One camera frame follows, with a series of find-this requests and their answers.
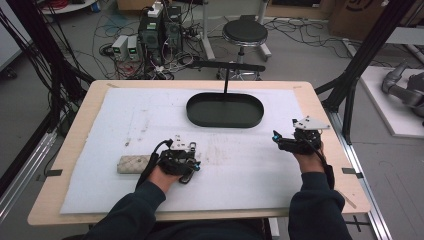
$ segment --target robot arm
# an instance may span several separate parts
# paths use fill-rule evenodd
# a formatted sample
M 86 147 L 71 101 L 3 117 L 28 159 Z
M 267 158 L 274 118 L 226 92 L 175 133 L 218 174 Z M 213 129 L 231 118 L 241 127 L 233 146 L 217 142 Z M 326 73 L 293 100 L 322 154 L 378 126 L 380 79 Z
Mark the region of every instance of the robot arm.
M 402 78 L 402 73 L 408 66 L 407 62 L 401 63 L 393 71 L 389 72 L 383 80 L 381 90 L 384 93 L 393 95 L 411 108 L 420 108 L 424 106 L 424 95 L 419 88 L 410 87 L 424 82 L 424 73 L 413 75 L 409 78 L 408 88 L 402 88 L 396 83 Z

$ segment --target round stool seat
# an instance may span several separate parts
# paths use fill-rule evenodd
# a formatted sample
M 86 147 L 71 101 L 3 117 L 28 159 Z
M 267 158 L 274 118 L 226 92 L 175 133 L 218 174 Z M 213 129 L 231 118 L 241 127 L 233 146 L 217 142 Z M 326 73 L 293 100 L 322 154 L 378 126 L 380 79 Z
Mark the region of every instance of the round stool seat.
M 222 36 L 238 46 L 259 46 L 266 41 L 268 31 L 256 21 L 235 20 L 225 24 Z

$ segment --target hand-held gripper device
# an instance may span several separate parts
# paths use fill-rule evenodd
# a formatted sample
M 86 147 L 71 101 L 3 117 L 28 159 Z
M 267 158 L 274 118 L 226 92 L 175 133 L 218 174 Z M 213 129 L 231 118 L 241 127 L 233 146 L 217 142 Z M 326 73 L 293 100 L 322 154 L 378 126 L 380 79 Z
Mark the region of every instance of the hand-held gripper device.
M 317 154 L 327 175 L 328 185 L 331 189 L 334 189 L 333 167 L 327 164 L 325 157 L 318 151 L 321 149 L 322 144 L 321 134 L 318 130 L 326 129 L 330 126 L 307 116 L 300 121 L 293 119 L 293 127 L 295 127 L 294 139 L 283 138 L 281 134 L 274 130 L 272 141 L 278 144 L 280 150 L 301 155 Z
M 159 155 L 156 152 L 163 144 L 165 144 L 168 149 L 162 151 Z M 185 144 L 180 140 L 178 135 L 175 141 L 172 139 L 162 141 L 156 146 L 150 156 L 146 169 L 141 173 L 138 179 L 136 189 L 146 181 L 156 165 L 166 174 L 175 176 L 182 175 L 179 182 L 187 184 L 193 177 L 194 172 L 200 170 L 201 162 L 195 159 L 195 153 L 196 143 L 191 142 L 190 144 Z

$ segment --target person's arm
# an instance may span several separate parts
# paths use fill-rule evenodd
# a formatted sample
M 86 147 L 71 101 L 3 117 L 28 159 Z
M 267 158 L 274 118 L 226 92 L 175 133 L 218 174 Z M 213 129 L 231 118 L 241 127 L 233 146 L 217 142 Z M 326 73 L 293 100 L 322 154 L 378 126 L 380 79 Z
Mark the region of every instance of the person's arm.
M 295 154 L 295 157 L 303 185 L 290 203 L 290 239 L 352 239 L 341 215 L 345 200 L 330 189 L 319 157 L 316 154 Z
M 119 200 L 107 216 L 84 236 L 84 240 L 144 239 L 156 222 L 156 209 L 165 201 L 165 193 L 178 178 L 155 167 L 148 180 L 134 193 Z

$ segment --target power supply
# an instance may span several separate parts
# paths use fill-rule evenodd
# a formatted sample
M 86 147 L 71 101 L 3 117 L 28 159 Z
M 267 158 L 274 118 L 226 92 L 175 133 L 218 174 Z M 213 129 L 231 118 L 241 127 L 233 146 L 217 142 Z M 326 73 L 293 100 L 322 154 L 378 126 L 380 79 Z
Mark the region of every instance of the power supply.
M 116 61 L 125 61 L 128 57 L 128 36 L 121 35 L 112 45 Z
M 138 28 L 143 57 L 146 63 L 153 62 L 155 65 L 163 65 L 164 57 L 168 51 L 165 46 L 165 26 L 162 20 L 163 11 L 158 17 L 142 16 Z
M 170 6 L 164 10 L 163 19 L 166 29 L 166 42 L 173 53 L 183 50 L 181 28 L 181 6 Z
M 128 55 L 130 61 L 140 61 L 140 44 L 138 43 L 138 36 L 128 37 Z

